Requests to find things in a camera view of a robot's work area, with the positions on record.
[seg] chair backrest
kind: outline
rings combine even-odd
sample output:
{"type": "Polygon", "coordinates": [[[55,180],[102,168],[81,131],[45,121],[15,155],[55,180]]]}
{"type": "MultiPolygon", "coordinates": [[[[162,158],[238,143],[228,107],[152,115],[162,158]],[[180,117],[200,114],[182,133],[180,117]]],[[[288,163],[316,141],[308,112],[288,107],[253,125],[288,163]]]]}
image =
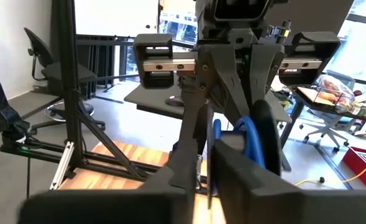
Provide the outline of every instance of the chair backrest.
{"type": "Polygon", "coordinates": [[[354,89],[355,80],[352,77],[350,77],[348,75],[343,75],[338,72],[333,72],[331,70],[328,70],[326,73],[328,75],[340,80],[345,86],[349,87],[350,90],[354,89]]]}
{"type": "Polygon", "coordinates": [[[31,50],[38,58],[40,65],[45,68],[47,65],[53,64],[54,59],[52,57],[52,54],[50,53],[49,48],[46,46],[46,44],[36,34],[34,34],[30,29],[25,27],[24,30],[31,43],[31,47],[32,47],[31,50]]]}

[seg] table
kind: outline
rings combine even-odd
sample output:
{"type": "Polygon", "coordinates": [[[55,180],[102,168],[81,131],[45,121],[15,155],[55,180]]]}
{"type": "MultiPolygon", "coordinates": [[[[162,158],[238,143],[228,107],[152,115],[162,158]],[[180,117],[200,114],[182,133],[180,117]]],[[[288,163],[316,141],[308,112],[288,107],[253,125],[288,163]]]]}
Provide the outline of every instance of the table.
{"type": "Polygon", "coordinates": [[[324,113],[336,114],[338,116],[366,121],[366,118],[363,116],[357,116],[357,115],[354,115],[351,113],[338,113],[331,106],[314,103],[308,97],[306,97],[302,92],[300,92],[298,90],[292,90],[292,93],[296,99],[296,104],[295,104],[295,107],[293,108],[292,113],[290,114],[292,122],[288,123],[282,132],[281,147],[283,147],[285,145],[286,141],[288,140],[288,137],[293,128],[293,125],[295,125],[297,118],[300,116],[304,105],[306,105],[311,110],[316,110],[316,111],[320,111],[320,112],[324,112],[324,113]]]}
{"type": "MultiPolygon", "coordinates": [[[[132,161],[144,162],[155,166],[163,166],[168,160],[168,153],[145,147],[135,146],[123,142],[115,141],[115,144],[132,161]]],[[[93,152],[111,156],[111,153],[101,143],[98,144],[93,152]]],[[[66,179],[59,190],[71,189],[136,189],[142,182],[129,180],[114,175],[102,174],[84,169],[75,169],[76,175],[72,179],[66,179]]],[[[206,175],[206,160],[202,162],[202,175],[206,175]]],[[[213,199],[212,205],[213,223],[225,223],[220,200],[213,199]]],[[[208,213],[208,200],[205,195],[196,194],[194,203],[193,223],[210,223],[208,213]]]]}
{"type": "MultiPolygon", "coordinates": [[[[170,106],[165,103],[165,100],[170,96],[180,96],[181,89],[175,84],[174,86],[164,90],[146,90],[139,85],[135,90],[130,92],[124,100],[126,102],[135,103],[138,110],[160,114],[171,118],[182,119],[184,108],[179,106],[170,106]]],[[[271,107],[271,111],[275,120],[291,123],[292,119],[282,107],[278,99],[271,91],[265,95],[265,100],[271,107]]],[[[285,171],[290,172],[291,167],[285,154],[281,153],[281,163],[285,171]]]]}

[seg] black cable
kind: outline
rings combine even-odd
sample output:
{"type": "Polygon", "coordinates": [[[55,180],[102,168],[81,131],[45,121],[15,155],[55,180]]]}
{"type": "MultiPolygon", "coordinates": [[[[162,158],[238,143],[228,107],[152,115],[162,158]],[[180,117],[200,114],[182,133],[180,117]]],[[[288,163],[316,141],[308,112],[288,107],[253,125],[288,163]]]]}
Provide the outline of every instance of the black cable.
{"type": "Polygon", "coordinates": [[[85,152],[88,152],[88,148],[86,147],[86,142],[85,142],[85,139],[83,137],[83,134],[81,134],[81,138],[82,138],[83,148],[84,148],[85,152]]]}
{"type": "Polygon", "coordinates": [[[28,157],[27,161],[27,199],[29,198],[30,176],[31,176],[31,158],[28,157]]]}

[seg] concrete floor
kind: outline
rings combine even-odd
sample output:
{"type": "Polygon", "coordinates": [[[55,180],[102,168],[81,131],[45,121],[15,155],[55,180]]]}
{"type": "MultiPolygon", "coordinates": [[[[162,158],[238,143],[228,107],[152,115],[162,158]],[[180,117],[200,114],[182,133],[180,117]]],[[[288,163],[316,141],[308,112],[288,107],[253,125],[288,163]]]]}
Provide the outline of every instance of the concrete floor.
{"type": "MultiPolygon", "coordinates": [[[[135,83],[121,83],[109,93],[99,92],[98,95],[122,101],[136,85],[135,83]]],[[[32,111],[54,98],[53,96],[38,93],[27,93],[11,100],[11,105],[20,114],[26,114],[28,111],[32,111]]],[[[92,99],[89,103],[96,108],[94,118],[106,122],[106,134],[111,139],[167,152],[178,139],[180,120],[138,111],[135,105],[130,103],[120,104],[99,99],[92,99]]],[[[222,118],[223,128],[227,128],[227,121],[223,116],[218,115],[217,117],[222,118]]],[[[33,125],[48,121],[48,118],[41,111],[26,120],[33,125]]],[[[316,150],[313,144],[301,143],[300,141],[304,138],[305,133],[311,132],[312,129],[305,127],[304,130],[299,130],[298,125],[300,123],[300,121],[296,123],[290,135],[290,140],[283,149],[293,169],[290,173],[284,172],[283,178],[293,184],[303,179],[318,179],[320,176],[325,177],[327,180],[338,179],[338,176],[327,164],[322,154],[326,155],[338,167],[339,172],[345,178],[352,177],[353,173],[344,163],[340,162],[345,150],[333,154],[331,152],[333,145],[326,138],[321,142],[320,151],[316,150]]],[[[89,149],[92,149],[98,143],[96,137],[86,127],[83,127],[83,136],[89,149]]],[[[351,144],[364,145],[363,141],[352,136],[349,137],[351,144]]],[[[63,144],[66,138],[65,125],[40,129],[37,138],[41,141],[63,144]]],[[[317,136],[314,136],[310,141],[316,143],[317,138],[317,136]]],[[[56,164],[32,160],[32,194],[49,188],[56,167],[56,164]]],[[[17,209],[25,199],[26,169],[26,158],[0,152],[0,224],[16,223],[17,209]]],[[[354,189],[366,188],[359,180],[351,182],[350,185],[354,189]]],[[[338,182],[325,185],[309,182],[300,187],[304,189],[346,189],[345,185],[338,182]]]]}

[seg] red box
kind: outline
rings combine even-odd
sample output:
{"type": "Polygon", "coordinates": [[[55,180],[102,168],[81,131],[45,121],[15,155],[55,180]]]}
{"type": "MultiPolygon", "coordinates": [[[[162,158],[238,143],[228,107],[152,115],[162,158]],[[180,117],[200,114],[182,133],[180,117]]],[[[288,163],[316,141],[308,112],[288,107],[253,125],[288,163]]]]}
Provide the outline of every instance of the red box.
{"type": "MultiPolygon", "coordinates": [[[[350,169],[358,175],[366,168],[366,162],[357,154],[357,152],[365,152],[366,149],[360,149],[357,147],[349,147],[349,150],[343,157],[344,163],[350,167],[350,169]]],[[[366,171],[359,177],[366,185],[366,171]]]]}

